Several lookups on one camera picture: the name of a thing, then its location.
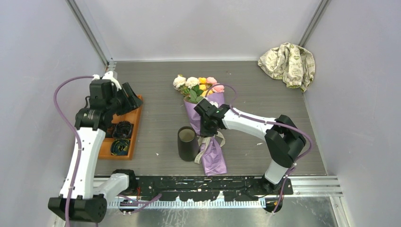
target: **green leaf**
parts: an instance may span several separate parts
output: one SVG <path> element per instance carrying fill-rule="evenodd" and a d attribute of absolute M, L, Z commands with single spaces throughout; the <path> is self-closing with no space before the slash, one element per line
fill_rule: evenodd
<path fill-rule="evenodd" d="M 194 90 L 194 91 L 198 91 L 198 90 L 199 90 L 199 84 L 198 84 L 198 85 L 196 85 L 196 86 L 194 86 L 194 87 L 192 88 L 192 90 Z"/>
<path fill-rule="evenodd" d="M 196 99 L 192 99 L 192 98 L 190 98 L 190 99 L 188 100 L 188 102 L 197 104 Z"/>
<path fill-rule="evenodd" d="M 190 90 L 189 91 L 189 96 L 191 97 L 191 99 L 195 100 L 196 99 L 196 92 L 194 90 Z"/>
<path fill-rule="evenodd" d="M 197 97 L 197 98 L 196 98 L 196 103 L 200 102 L 202 99 L 203 99 L 202 96 Z"/>

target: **gray table surface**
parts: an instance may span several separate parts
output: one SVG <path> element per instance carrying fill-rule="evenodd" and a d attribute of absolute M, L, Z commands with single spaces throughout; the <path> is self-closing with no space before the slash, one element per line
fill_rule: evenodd
<path fill-rule="evenodd" d="M 97 175 L 110 175 L 119 168 L 132 169 L 138 175 L 204 174 L 201 165 L 182 161 L 178 156 L 177 132 L 189 121 L 182 95 L 172 85 L 177 74 L 187 78 L 214 77 L 230 84 L 239 95 L 236 108 L 264 117 L 287 115 L 315 139 L 301 91 L 271 79 L 255 61 L 119 62 L 116 72 L 120 82 L 129 82 L 134 92 L 144 98 L 138 141 L 133 160 L 98 160 Z M 229 88 L 225 90 L 228 103 L 234 93 Z M 271 157 L 264 141 L 235 130 L 222 133 L 226 138 L 222 150 L 228 175 L 261 175 L 266 171 Z M 316 146 L 297 163 L 295 175 L 326 174 Z"/>

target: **purple wrapping paper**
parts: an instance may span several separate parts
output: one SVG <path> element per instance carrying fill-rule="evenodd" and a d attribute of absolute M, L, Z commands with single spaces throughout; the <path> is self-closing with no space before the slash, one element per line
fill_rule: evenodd
<path fill-rule="evenodd" d="M 223 93 L 213 93 L 208 95 L 207 99 L 209 101 L 216 102 L 219 107 L 224 104 Z M 196 104 L 187 102 L 185 100 L 184 104 L 190 124 L 195 130 L 196 134 L 199 135 L 201 131 L 201 116 L 194 110 Z M 214 137 L 210 139 L 210 144 L 203 154 L 201 160 L 206 176 L 227 173 L 226 162 L 224 161 L 221 147 Z"/>

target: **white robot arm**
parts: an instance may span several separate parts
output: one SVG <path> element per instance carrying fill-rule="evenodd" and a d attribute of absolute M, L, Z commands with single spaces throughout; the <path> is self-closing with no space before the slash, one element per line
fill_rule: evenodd
<path fill-rule="evenodd" d="M 135 110 L 142 105 L 142 101 L 128 83 L 120 85 L 114 79 L 113 72 L 107 72 L 102 78 L 95 75 L 89 90 L 90 107 L 80 109 L 75 116 L 75 128 L 82 144 L 79 161 L 76 140 L 66 181 L 59 196 L 49 199 L 48 208 L 65 220 L 67 197 L 69 190 L 72 190 L 69 218 L 98 223 L 105 216 L 107 201 L 124 190 L 135 190 L 138 186 L 132 170 L 116 170 L 105 183 L 96 188 L 93 188 L 93 178 L 99 150 L 107 129 L 112 125 L 113 115 Z M 74 186 L 70 188 L 76 165 L 78 169 Z"/>
<path fill-rule="evenodd" d="M 273 159 L 262 178 L 267 193 L 272 193 L 279 187 L 286 171 L 291 168 L 306 144 L 305 138 L 300 133 L 266 123 L 278 122 L 295 127 L 291 119 L 285 115 L 279 118 L 260 117 L 235 108 L 231 109 L 227 104 L 217 108 L 207 99 L 202 99 L 194 109 L 201 116 L 201 136 L 214 136 L 217 134 L 217 129 L 234 129 L 266 141 Z"/>

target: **coiled black item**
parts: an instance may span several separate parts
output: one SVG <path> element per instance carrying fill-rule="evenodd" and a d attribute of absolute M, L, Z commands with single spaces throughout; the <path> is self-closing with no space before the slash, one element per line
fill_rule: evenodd
<path fill-rule="evenodd" d="M 111 154 L 114 156 L 128 155 L 128 148 L 130 147 L 130 141 L 128 139 L 114 140 L 110 147 Z"/>
<path fill-rule="evenodd" d="M 133 126 L 131 122 L 128 121 L 118 122 L 113 132 L 113 138 L 119 140 L 131 137 L 132 128 Z"/>

